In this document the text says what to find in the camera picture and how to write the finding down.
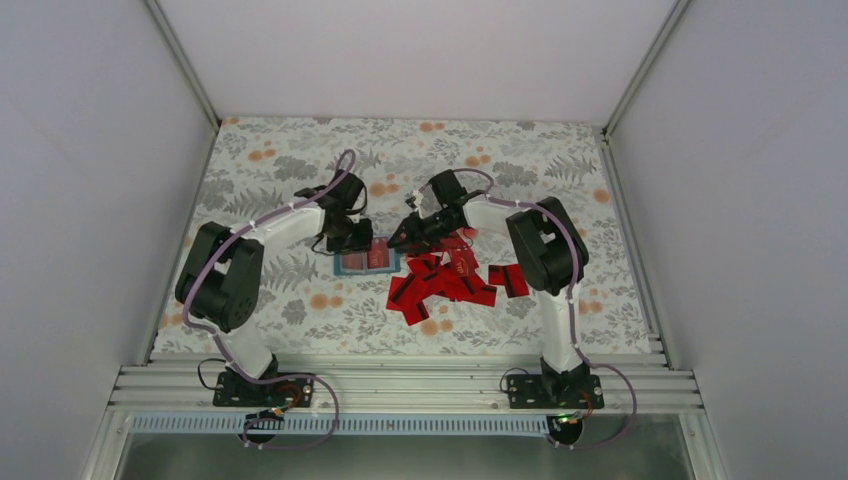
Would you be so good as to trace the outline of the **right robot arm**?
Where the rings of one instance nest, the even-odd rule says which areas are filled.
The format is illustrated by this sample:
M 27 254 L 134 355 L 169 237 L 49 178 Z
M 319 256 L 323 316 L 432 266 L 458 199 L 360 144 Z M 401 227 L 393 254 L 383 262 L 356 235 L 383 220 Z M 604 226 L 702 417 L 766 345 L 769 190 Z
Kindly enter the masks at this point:
M 426 184 L 439 209 L 423 217 L 418 191 L 407 199 L 412 212 L 388 241 L 402 253 L 431 252 L 461 229 L 507 236 L 525 281 L 537 292 L 544 332 L 541 391 L 555 407 L 565 407 L 586 387 L 591 370 L 577 340 L 578 296 L 589 253 L 561 201 L 535 203 L 492 196 L 490 189 L 467 190 L 458 170 L 445 170 Z

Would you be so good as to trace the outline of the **teal card holder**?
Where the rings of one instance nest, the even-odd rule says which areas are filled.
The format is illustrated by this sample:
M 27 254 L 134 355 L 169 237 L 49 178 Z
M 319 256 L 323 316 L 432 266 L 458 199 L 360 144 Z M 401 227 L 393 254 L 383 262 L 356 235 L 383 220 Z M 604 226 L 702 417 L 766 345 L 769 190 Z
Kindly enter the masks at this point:
M 367 252 L 336 255 L 334 274 L 339 277 L 393 274 L 401 270 L 401 255 L 388 246 L 388 236 L 372 240 Z

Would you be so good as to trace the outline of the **red VIP card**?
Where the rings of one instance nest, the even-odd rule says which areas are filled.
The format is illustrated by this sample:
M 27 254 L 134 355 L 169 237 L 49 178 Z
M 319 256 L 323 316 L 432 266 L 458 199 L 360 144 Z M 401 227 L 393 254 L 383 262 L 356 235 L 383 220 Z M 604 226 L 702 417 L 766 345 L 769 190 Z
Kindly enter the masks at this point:
M 387 239 L 385 237 L 375 238 L 367 252 L 368 271 L 377 273 L 391 272 L 394 270 L 395 264 L 395 254 L 387 246 Z

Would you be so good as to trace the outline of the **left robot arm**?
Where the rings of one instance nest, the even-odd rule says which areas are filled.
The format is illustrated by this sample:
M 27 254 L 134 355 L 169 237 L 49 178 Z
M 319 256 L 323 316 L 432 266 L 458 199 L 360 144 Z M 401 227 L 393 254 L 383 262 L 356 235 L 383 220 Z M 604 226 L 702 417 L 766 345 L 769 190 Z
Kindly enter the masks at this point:
M 255 405 L 278 391 L 277 363 L 251 321 L 259 299 L 267 243 L 312 238 L 329 256 L 367 252 L 373 227 L 362 218 L 364 182 L 339 170 L 332 181 L 295 194 L 296 200 L 230 228 L 208 222 L 198 230 L 178 277 L 175 297 L 183 321 L 212 335 L 226 367 L 240 376 L 239 392 Z

